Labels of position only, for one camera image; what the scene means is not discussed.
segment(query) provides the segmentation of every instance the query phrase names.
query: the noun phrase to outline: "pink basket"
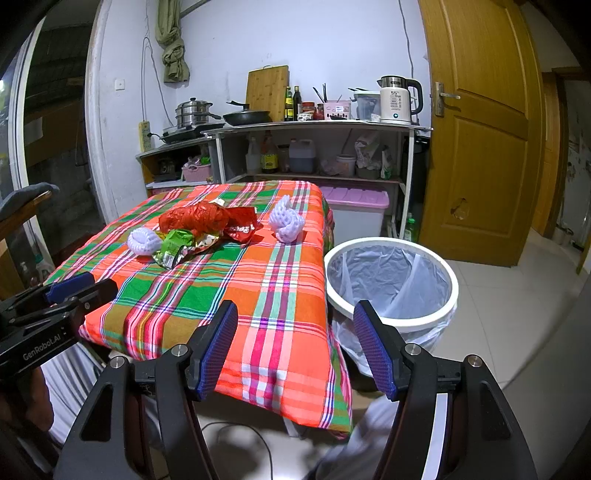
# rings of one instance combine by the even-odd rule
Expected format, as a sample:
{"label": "pink basket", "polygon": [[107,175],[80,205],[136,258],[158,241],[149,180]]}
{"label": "pink basket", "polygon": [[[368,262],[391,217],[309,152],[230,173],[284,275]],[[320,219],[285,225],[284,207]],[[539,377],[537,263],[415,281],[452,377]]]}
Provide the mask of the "pink basket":
{"label": "pink basket", "polygon": [[207,181],[212,176],[211,165],[201,165],[197,168],[183,167],[185,181]]}

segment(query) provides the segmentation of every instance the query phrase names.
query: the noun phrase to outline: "hanging cloth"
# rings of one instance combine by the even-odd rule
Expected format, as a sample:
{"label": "hanging cloth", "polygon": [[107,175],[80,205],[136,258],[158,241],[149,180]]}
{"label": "hanging cloth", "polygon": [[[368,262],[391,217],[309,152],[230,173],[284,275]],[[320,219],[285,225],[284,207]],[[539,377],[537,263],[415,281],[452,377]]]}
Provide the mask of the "hanging cloth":
{"label": "hanging cloth", "polygon": [[169,83],[189,80],[189,67],[184,61],[184,41],[181,38],[179,0],[158,0],[156,40],[164,49],[164,81]]}

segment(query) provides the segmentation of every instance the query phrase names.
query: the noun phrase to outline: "wooden cutting board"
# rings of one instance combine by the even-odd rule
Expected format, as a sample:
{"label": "wooden cutting board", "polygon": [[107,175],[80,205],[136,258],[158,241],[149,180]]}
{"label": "wooden cutting board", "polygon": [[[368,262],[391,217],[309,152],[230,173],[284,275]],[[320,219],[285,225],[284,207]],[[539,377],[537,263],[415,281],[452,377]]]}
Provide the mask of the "wooden cutting board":
{"label": "wooden cutting board", "polygon": [[289,85],[289,68],[267,67],[248,72],[246,102],[252,110],[269,110],[271,120],[282,122],[285,117],[285,89]]}

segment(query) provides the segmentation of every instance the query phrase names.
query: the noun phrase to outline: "electric cable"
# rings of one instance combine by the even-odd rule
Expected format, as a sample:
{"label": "electric cable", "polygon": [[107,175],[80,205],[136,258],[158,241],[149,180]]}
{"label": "electric cable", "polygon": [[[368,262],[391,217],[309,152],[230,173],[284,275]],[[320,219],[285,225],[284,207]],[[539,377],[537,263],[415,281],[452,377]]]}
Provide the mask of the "electric cable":
{"label": "electric cable", "polygon": [[267,445],[267,442],[265,441],[265,439],[262,437],[262,435],[260,434],[260,432],[256,428],[251,427],[250,425],[246,425],[245,423],[236,423],[233,421],[211,421],[210,423],[205,424],[201,428],[201,431],[205,430],[210,425],[225,425],[221,429],[228,428],[228,427],[236,427],[236,426],[246,427],[248,429],[251,429],[254,433],[256,433],[258,435],[258,437],[261,439],[261,441],[263,442],[263,444],[265,445],[265,448],[267,449],[267,453],[269,454],[269,468],[271,469],[271,480],[273,480],[273,457],[271,455],[271,449],[269,448],[269,446]]}
{"label": "electric cable", "polygon": [[410,38],[408,37],[408,30],[406,28],[406,18],[404,17],[404,10],[402,10],[402,0],[398,0],[398,6],[400,7],[400,15],[402,15],[402,28],[404,29],[404,35],[407,38],[407,51],[408,51],[408,61],[410,62],[410,78],[414,78],[414,64],[413,64],[413,56],[410,54]]}
{"label": "electric cable", "polygon": [[156,76],[156,82],[158,83],[158,90],[160,91],[160,99],[162,100],[162,108],[164,109],[164,113],[166,118],[168,119],[168,123],[170,126],[173,126],[173,122],[170,119],[168,112],[166,110],[166,104],[164,102],[164,94],[162,93],[162,86],[160,85],[160,79],[158,78],[158,70],[156,68],[156,62],[154,60],[154,49],[152,48],[152,42],[150,41],[150,19],[148,18],[148,0],[146,0],[146,11],[145,11],[145,22],[146,22],[146,33],[144,35],[144,39],[142,41],[142,66],[141,66],[141,100],[142,100],[142,118],[145,122],[146,120],[146,106],[145,106],[145,51],[146,48],[150,49],[150,58],[152,59],[152,67],[154,68],[154,75]]}

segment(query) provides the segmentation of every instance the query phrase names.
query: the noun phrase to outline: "red snack wrapper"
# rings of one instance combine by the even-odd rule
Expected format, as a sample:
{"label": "red snack wrapper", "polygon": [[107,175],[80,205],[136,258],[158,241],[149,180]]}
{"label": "red snack wrapper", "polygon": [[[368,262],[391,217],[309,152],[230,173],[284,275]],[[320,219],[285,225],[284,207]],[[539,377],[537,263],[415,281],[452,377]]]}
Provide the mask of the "red snack wrapper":
{"label": "red snack wrapper", "polygon": [[189,207],[175,208],[160,215],[162,233],[173,229],[190,230],[195,238],[204,233],[220,235],[228,224],[228,211],[217,203],[199,202]]}
{"label": "red snack wrapper", "polygon": [[256,231],[258,221],[254,207],[224,208],[217,203],[199,202],[163,213],[158,224],[162,233],[173,229],[190,230],[196,239],[208,233],[225,235],[245,244]]}
{"label": "red snack wrapper", "polygon": [[254,207],[234,207],[226,209],[228,224],[224,234],[241,244],[247,244],[256,231],[258,221]]}

